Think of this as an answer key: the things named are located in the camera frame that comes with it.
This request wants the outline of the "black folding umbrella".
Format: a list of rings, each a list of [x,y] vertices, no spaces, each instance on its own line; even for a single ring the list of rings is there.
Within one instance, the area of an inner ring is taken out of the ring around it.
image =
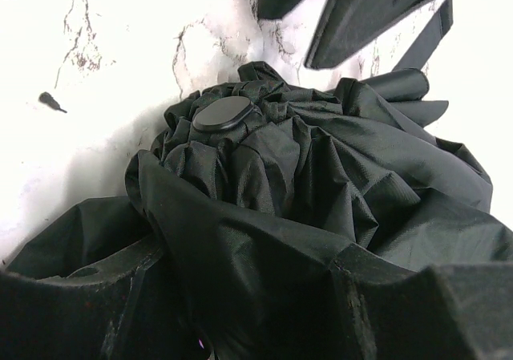
[[[3,272],[69,277],[153,237],[168,263],[182,359],[344,359],[330,265],[356,245],[419,272],[512,264],[512,233],[463,144],[426,126],[418,69],[328,92],[267,63],[195,92],[127,166],[126,195],[70,208]]]

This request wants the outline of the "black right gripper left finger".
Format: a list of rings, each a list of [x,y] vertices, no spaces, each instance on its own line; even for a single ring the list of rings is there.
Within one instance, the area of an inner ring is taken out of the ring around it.
[[[168,263],[153,237],[73,272],[1,274],[3,359],[182,359]]]

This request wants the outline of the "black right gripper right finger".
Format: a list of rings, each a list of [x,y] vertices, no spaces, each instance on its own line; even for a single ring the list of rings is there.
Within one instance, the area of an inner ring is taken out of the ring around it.
[[[512,264],[412,272],[351,245],[331,262],[344,359],[510,359]]]

